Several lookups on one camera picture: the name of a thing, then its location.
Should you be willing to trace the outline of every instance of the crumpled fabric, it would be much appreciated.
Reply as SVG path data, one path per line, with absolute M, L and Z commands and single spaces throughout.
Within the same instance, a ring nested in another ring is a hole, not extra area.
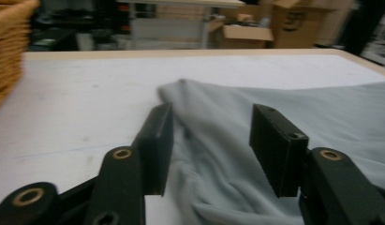
M 181 80 L 161 86 L 159 95 L 173 104 L 168 194 L 185 224 L 304 224 L 298 198 L 275 197 L 248 144 L 256 103 L 283 113 L 310 138 L 310 149 L 349 155 L 385 188 L 385 82 L 274 90 Z

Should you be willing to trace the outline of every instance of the gray towel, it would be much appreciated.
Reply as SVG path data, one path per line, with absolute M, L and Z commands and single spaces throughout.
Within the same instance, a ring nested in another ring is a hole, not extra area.
M 385 188 L 385 82 L 333 88 L 233 88 L 182 80 L 159 88 L 176 121 L 169 186 L 185 224 L 304 224 L 297 198 L 277 199 L 248 145 L 252 105 L 274 107 L 309 148 L 348 154 Z

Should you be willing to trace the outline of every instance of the cloth fold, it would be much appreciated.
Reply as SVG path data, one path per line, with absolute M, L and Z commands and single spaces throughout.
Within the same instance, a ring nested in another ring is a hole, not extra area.
M 275 197 L 248 145 L 254 103 L 283 113 L 309 136 L 310 149 L 348 154 L 385 188 L 385 82 L 274 90 L 181 80 L 159 95 L 173 103 L 169 186 L 185 224 L 304 224 L 298 199 Z

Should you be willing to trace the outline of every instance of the open cardboard box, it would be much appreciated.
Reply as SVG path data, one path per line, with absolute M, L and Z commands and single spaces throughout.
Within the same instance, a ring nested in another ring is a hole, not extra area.
M 220 9 L 225 23 L 251 15 L 255 21 L 271 18 L 268 28 L 224 25 L 218 47 L 222 49 L 312 48 L 319 28 L 331 9 L 312 4 L 312 0 L 261 0 L 261 5 L 246 5 L 236 9 Z

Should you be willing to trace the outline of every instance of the wicker basket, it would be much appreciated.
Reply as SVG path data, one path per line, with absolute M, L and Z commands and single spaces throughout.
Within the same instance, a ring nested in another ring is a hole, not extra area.
M 0 0 L 0 103 L 22 74 L 29 18 L 38 0 Z

